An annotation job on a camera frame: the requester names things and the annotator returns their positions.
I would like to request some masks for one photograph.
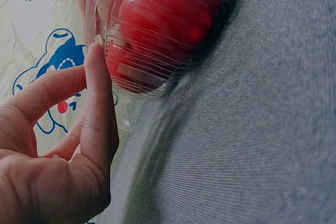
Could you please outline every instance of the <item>ridged plastic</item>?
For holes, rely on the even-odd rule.
[[[87,45],[100,37],[113,90],[163,97],[202,56],[234,0],[87,0]]]

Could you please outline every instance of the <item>hand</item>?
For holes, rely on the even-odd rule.
[[[82,116],[38,157],[37,120],[85,87]],[[83,224],[103,211],[118,144],[111,79],[101,46],[92,44],[84,66],[47,73],[0,105],[0,223]]]

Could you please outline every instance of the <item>gray fabric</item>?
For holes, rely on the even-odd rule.
[[[336,0],[237,0],[147,104],[100,223],[336,223]]]

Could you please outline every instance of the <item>blue cartoon bear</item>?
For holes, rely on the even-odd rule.
[[[84,63],[85,45],[76,45],[71,31],[60,28],[54,30],[48,37],[45,53],[35,66],[25,70],[14,81],[13,95],[28,84],[49,71],[71,68]],[[68,132],[66,121],[71,113],[83,108],[82,93],[78,93],[66,101],[52,107],[37,123],[45,134],[52,133],[56,127]]]

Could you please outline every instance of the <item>apple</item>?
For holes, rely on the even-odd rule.
[[[120,47],[112,42],[108,43],[106,64],[112,80],[119,87],[133,93],[151,92],[171,75],[171,70],[149,63],[128,44]]]
[[[210,33],[223,0],[122,0],[121,32],[131,48],[163,65],[187,63]]]

